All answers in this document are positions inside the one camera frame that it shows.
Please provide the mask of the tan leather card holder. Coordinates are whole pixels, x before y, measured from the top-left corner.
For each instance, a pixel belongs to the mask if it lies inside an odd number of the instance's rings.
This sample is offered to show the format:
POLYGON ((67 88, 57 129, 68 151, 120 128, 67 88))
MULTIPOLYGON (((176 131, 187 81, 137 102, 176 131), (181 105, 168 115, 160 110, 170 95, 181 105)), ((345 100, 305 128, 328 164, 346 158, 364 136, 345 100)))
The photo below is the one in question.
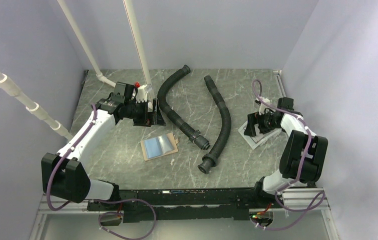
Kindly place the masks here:
POLYGON ((177 153, 178 143, 179 140, 172 133, 142 140, 141 148, 144 161, 147 162, 162 156, 177 153))

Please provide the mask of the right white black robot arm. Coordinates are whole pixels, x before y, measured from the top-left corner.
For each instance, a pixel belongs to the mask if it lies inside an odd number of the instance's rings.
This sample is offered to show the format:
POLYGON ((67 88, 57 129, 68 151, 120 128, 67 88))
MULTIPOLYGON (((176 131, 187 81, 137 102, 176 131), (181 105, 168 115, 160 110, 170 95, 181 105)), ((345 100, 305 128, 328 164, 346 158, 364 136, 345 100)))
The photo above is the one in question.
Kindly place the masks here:
POLYGON ((247 115, 244 135, 255 137, 256 130, 263 134, 276 129, 286 133, 288 140, 280 158, 279 169, 256 183, 252 200, 259 208, 267 206, 275 194, 280 194, 287 188, 317 182, 324 166, 328 139, 315 134, 300 115, 285 111, 250 113, 247 115))

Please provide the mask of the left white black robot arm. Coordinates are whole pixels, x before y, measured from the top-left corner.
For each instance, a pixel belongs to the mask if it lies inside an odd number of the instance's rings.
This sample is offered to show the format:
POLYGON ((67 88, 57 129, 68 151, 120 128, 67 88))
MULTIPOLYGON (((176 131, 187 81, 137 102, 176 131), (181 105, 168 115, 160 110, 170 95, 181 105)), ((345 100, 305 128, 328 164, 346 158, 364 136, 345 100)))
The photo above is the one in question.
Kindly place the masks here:
POLYGON ((147 101, 102 98, 91 105, 92 113, 77 134, 56 153, 47 153, 42 158, 43 191, 51 209, 59 210, 52 206, 51 197, 67 203, 96 200, 108 210, 119 206, 119 186, 89 178, 86 168, 93 151, 120 120, 132 119, 133 125, 138 127, 164 126, 158 99, 150 104, 152 110, 148 109, 147 101))

